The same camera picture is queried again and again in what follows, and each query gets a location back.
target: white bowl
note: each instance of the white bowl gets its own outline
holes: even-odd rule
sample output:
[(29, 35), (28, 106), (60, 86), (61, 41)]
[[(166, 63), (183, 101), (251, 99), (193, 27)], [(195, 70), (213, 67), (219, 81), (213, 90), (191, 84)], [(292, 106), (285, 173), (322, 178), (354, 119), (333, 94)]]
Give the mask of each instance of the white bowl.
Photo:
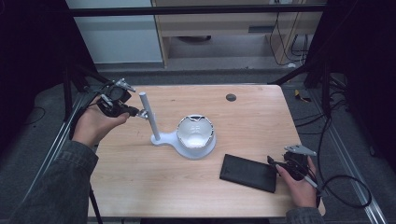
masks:
[(205, 116), (189, 115), (177, 126), (178, 141), (185, 148), (204, 149), (213, 140), (212, 123)]

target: metal rod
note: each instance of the metal rod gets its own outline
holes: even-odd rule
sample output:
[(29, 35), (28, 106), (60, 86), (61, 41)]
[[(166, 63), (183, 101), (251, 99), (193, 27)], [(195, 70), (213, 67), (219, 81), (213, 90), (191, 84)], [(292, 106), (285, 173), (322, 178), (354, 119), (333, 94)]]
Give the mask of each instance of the metal rod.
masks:
[(160, 133), (158, 132), (157, 123), (155, 122), (154, 115), (151, 111), (151, 107), (149, 106), (149, 100), (145, 92), (139, 93), (140, 100), (142, 101), (143, 107), (148, 112), (148, 121), (151, 125), (152, 132), (154, 133), (155, 140), (159, 141), (161, 139)]
[(72, 8), (68, 10), (47, 10), (45, 13), (70, 15), (73, 17), (143, 16), (174, 14), (222, 14), (260, 12), (319, 12), (339, 8), (327, 4), (289, 5), (240, 5), (240, 6), (192, 6), (192, 7), (113, 7), (113, 8)]

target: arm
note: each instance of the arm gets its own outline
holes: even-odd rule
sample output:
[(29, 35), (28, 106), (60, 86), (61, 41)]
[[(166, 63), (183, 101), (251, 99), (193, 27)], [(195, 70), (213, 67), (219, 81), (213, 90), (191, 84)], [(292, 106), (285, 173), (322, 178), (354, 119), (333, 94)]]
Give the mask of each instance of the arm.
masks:
[[(315, 173), (315, 165), (309, 157), (308, 165), (312, 172)], [(300, 181), (294, 180), (283, 167), (277, 165), (276, 169), (288, 185), (291, 198), (297, 206), (297, 208), (290, 210), (286, 214), (287, 223), (324, 223), (317, 209), (317, 190), (304, 179)]]
[(9, 223), (87, 223), (90, 177), (98, 161), (92, 147), (128, 114), (109, 118), (97, 105), (78, 120), (75, 134), (37, 181)]

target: white stand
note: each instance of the white stand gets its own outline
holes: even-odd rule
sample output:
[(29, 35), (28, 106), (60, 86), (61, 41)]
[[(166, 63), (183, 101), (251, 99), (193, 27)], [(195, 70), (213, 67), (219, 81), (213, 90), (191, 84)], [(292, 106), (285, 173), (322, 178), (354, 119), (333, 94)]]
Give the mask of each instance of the white stand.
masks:
[(210, 141), (210, 143), (207, 146), (205, 146), (204, 148), (197, 149), (197, 148), (188, 148), (183, 146), (183, 144), (180, 143), (177, 137), (177, 131), (173, 131), (172, 133), (158, 132), (157, 124), (155, 122), (154, 115), (149, 106), (149, 100), (147, 98), (146, 93), (140, 92), (139, 96), (142, 101), (143, 107), (148, 113), (148, 120), (153, 132), (153, 135), (151, 136), (150, 140), (154, 146), (174, 147), (178, 154), (189, 160), (200, 160), (201, 158), (207, 156), (215, 148), (217, 139), (214, 133), (212, 136), (213, 139)]

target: white cabinet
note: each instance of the white cabinet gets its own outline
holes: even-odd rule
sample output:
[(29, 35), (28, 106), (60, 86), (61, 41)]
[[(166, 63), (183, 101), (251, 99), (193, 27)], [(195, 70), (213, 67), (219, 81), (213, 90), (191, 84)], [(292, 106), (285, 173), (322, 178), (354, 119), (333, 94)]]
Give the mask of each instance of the white cabinet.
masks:
[[(66, 0), (70, 8), (151, 7), (150, 0)], [(163, 63), (153, 16), (75, 17), (98, 70)]]

